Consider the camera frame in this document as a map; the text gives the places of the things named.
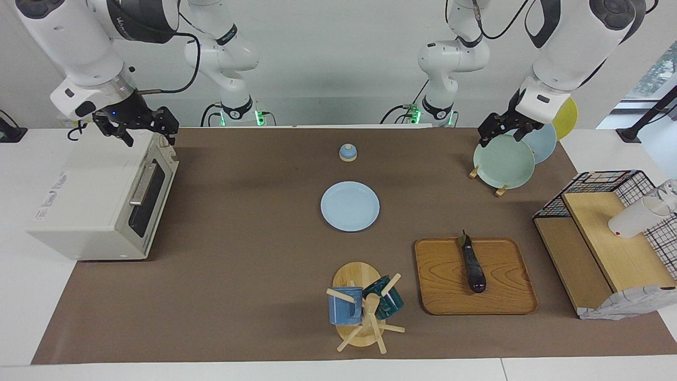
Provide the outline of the window with greenery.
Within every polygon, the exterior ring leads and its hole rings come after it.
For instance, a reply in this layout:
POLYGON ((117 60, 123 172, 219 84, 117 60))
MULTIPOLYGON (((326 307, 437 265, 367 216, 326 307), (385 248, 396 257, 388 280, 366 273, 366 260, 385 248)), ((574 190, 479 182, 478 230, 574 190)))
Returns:
POLYGON ((677 40, 653 63, 622 101, 657 101, 672 87, 672 77, 676 73, 677 40))

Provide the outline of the dark purple eggplant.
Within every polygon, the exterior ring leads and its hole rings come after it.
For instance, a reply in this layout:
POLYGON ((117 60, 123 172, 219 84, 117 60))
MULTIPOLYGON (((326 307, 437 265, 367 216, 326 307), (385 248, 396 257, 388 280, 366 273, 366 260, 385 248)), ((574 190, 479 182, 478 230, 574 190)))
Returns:
POLYGON ((472 247, 472 240, 467 235, 465 230, 462 230, 463 235, 460 237, 460 251, 464 261, 466 270, 466 278, 469 288, 474 293, 483 293, 486 291, 487 280, 484 275, 483 268, 480 265, 478 258, 472 247))

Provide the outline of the oven door with glass window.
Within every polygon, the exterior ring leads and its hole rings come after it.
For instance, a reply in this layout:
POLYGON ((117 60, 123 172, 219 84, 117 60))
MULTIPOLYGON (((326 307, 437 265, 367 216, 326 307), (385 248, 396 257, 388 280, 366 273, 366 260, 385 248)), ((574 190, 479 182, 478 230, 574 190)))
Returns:
POLYGON ((120 242, 114 244, 113 260, 143 260, 148 257, 164 205, 176 173, 176 162, 161 154, 149 154, 131 183, 115 223, 120 242))

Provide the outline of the clear glass cup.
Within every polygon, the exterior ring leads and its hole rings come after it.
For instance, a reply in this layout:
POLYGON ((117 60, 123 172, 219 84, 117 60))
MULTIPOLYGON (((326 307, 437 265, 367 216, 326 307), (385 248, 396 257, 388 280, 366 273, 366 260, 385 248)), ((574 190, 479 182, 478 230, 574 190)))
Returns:
POLYGON ((677 213, 677 180, 667 180, 657 186, 654 191, 661 214, 677 213))

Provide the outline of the wooden plate rack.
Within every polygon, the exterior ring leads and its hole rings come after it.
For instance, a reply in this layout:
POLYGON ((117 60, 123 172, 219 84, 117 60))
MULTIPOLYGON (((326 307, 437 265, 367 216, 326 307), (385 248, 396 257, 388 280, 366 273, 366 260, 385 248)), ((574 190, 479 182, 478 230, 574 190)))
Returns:
POLYGON ((502 197, 508 190, 508 184, 503 181, 500 177, 492 175, 489 171, 484 170, 481 166, 475 166, 468 174, 468 177, 471 180, 481 179, 484 183, 495 188, 494 195, 496 197, 502 197))

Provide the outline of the black desk clamp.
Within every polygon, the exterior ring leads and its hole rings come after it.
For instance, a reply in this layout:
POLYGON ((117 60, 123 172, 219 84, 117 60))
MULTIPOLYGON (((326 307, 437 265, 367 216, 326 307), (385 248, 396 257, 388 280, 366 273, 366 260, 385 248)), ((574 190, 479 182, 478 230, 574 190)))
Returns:
POLYGON ((12 116, 0 108, 0 143, 17 143, 27 132, 27 128, 19 126, 12 116))

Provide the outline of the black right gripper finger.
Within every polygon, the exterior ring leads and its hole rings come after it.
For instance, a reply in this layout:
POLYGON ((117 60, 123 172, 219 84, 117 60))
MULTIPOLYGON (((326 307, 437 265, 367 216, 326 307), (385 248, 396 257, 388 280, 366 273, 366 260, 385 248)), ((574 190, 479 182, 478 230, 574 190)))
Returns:
POLYGON ((128 147, 133 147, 134 140, 124 126, 115 126, 103 113, 93 113, 93 121, 105 137, 116 137, 128 147))
POLYGON ((179 131, 177 121, 172 111, 167 107, 160 107, 154 111, 154 132, 162 135, 170 145, 176 144, 176 134, 179 131))

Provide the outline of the brown table mat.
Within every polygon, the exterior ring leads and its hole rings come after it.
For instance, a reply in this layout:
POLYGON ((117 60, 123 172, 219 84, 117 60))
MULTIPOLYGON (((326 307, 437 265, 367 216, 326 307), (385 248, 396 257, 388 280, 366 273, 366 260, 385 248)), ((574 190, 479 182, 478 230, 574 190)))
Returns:
POLYGON ((472 128, 185 129, 180 164, 149 258, 79 262, 32 359, 80 362, 317 361, 337 352, 325 290, 353 261, 401 274, 404 308, 385 333, 387 359, 677 354, 658 313, 581 320, 532 223, 575 176, 556 149, 525 186, 501 198, 470 180, 472 128), (358 158, 339 158, 343 144, 358 158), (343 232, 320 198, 344 181, 377 194, 369 228, 343 232), (507 237, 538 300, 522 316, 433 316, 420 305, 414 243, 507 237))

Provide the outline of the light blue racked plate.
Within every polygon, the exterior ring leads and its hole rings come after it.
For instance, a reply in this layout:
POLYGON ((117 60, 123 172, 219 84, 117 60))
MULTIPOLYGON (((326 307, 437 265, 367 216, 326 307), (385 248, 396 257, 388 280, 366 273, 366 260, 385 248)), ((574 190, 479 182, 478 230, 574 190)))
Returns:
POLYGON ((510 162, 517 162, 520 166, 535 167, 548 159, 556 147, 556 133, 551 124, 546 124, 541 130, 528 134, 522 141, 515 141, 513 132, 508 135, 508 151, 506 157, 510 162))

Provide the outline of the wooden serving tray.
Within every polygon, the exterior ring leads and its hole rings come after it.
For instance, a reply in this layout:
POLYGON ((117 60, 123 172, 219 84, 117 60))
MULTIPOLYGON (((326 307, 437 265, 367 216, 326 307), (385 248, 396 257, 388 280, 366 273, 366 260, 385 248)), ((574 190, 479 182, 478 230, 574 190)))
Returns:
POLYGON ((414 243, 420 299, 433 315, 532 314, 538 301, 518 244, 507 237, 472 237, 472 247, 488 282, 471 290, 459 237, 425 238, 414 243))

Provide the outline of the grey patterned cloth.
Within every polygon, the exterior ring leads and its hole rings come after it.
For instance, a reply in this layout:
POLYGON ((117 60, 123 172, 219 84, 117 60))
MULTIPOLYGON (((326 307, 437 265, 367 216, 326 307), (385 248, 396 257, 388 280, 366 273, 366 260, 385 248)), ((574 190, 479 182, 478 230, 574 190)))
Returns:
POLYGON ((620 320, 677 304, 677 287, 645 285, 612 294, 598 308, 577 308, 580 319, 620 320))

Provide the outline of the wooden two-tier shelf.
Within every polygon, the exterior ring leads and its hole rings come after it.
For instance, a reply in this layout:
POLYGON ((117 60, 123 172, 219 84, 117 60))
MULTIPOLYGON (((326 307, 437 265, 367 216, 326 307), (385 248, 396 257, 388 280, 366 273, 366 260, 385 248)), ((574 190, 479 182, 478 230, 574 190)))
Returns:
POLYGON ((633 287, 677 287, 645 236, 614 235, 608 222, 624 206, 612 193, 565 194, 571 219, 535 223, 566 293, 577 308, 598 308, 633 287))

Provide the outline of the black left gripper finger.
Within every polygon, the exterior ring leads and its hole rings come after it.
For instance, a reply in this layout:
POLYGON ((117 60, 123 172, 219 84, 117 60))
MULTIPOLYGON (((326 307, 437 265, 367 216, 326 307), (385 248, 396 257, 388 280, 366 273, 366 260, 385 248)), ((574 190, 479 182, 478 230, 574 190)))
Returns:
POLYGON ((543 127, 544 123, 520 123, 513 130, 513 137, 515 141, 522 141, 528 134, 541 130, 543 127))
POLYGON ((485 148, 491 140, 503 134, 503 117, 498 114, 489 114, 477 128, 480 135, 479 144, 485 148))

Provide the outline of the pale green racked plate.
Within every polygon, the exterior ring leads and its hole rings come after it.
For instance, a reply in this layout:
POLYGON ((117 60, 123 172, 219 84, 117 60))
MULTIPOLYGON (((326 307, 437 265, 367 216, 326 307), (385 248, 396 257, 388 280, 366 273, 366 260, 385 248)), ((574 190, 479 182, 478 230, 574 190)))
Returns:
POLYGON ((496 189, 523 186, 535 169, 530 147, 507 134, 495 137, 486 147, 476 145, 472 159, 479 178, 496 189))

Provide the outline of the white toaster oven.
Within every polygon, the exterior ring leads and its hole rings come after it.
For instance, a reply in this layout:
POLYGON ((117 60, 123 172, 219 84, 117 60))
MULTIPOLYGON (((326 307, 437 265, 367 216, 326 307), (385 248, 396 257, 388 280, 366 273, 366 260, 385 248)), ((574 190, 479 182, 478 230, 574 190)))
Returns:
POLYGON ((129 132, 128 147, 87 127, 27 225, 27 233, 71 260, 113 260, 120 242, 115 223, 143 160, 159 153, 179 165, 176 151, 159 133, 129 132))

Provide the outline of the white plastic cup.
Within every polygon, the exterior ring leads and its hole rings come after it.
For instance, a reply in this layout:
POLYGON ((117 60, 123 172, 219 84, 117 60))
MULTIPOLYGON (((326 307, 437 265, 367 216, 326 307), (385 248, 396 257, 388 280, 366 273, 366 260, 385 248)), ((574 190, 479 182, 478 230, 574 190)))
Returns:
POLYGON ((631 238, 670 217, 677 211, 677 202, 658 197, 642 197, 614 215, 608 222, 610 231, 623 238, 631 238))

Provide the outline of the blue mug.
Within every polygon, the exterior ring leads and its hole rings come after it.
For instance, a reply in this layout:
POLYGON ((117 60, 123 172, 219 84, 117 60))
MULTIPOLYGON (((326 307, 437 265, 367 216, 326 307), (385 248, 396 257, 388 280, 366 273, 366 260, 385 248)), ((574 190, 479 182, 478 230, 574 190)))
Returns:
POLYGON ((362 287, 328 288, 329 321, 333 325, 357 325, 362 322, 362 287))

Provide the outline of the yellow racked plate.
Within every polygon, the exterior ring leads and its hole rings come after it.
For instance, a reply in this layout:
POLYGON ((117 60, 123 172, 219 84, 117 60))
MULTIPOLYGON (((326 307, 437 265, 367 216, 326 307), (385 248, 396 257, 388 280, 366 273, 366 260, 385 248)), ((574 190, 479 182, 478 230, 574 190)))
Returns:
POLYGON ((573 96, 569 97, 561 106, 552 126, 555 129, 556 139, 562 140, 573 131, 578 121, 578 107, 573 96))

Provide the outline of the dark green mug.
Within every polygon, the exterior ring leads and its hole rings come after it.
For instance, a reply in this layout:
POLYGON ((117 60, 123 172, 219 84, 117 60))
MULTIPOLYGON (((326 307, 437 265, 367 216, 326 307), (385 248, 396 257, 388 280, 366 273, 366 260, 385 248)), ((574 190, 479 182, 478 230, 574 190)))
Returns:
POLYGON ((362 297, 366 298, 368 294, 377 294, 380 297, 379 306, 376 310, 376 318, 379 320, 387 319, 398 313, 404 307, 404 301, 395 287, 392 287, 384 296, 383 289, 391 282, 389 275, 384 275, 375 280, 362 291, 362 297))

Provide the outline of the wooden mug tree stand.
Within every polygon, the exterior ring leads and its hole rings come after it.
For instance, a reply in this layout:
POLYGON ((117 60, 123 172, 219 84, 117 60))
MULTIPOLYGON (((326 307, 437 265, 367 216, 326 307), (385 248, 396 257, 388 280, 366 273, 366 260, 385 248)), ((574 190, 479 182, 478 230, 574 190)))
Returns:
MULTIPOLYGON (((365 262, 350 262, 339 268, 332 280, 332 286, 329 288, 357 286, 364 289, 380 277, 382 275, 371 265, 365 262)), ((392 287, 396 287, 401 275, 395 274, 389 277, 391 277, 391 282, 383 289, 383 296, 392 287)), ((368 347, 376 344, 379 347, 380 354, 384 355, 387 353, 383 340, 384 333, 386 331, 405 332, 405 328, 391 325, 387 323, 387 319, 379 320, 376 318, 379 299, 380 297, 377 294, 368 294, 366 298, 362 297, 362 322, 360 324, 334 325, 342 339, 341 344, 337 347, 338 352, 343 351, 348 346, 368 347)))

